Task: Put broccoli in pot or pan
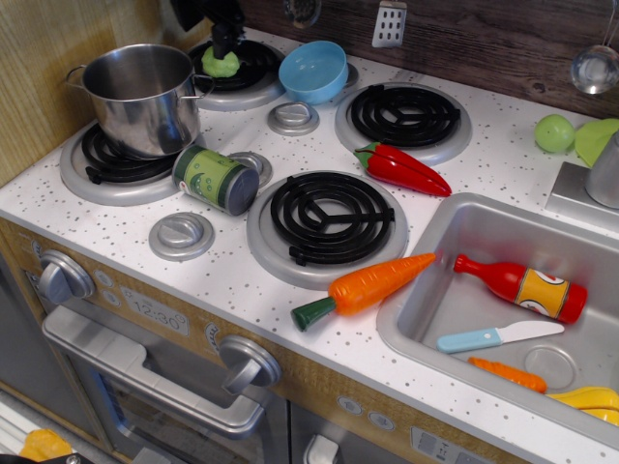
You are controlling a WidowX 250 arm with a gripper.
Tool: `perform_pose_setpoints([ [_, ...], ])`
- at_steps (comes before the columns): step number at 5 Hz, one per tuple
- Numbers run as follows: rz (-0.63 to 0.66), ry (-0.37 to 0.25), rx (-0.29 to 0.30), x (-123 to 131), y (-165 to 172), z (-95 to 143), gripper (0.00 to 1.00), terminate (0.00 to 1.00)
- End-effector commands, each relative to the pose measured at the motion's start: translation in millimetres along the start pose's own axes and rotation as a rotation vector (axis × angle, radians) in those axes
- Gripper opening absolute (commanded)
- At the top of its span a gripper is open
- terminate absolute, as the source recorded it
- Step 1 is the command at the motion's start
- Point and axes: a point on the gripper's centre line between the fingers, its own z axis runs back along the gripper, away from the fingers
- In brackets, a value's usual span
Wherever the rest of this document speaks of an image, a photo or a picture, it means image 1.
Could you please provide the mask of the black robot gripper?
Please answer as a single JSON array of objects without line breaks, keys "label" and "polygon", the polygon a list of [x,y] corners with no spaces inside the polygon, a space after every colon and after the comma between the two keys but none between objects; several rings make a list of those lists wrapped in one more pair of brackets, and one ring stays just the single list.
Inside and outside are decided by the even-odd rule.
[{"label": "black robot gripper", "polygon": [[235,0],[171,0],[172,10],[184,31],[208,18],[214,57],[223,60],[236,49],[245,25],[245,15]]}]

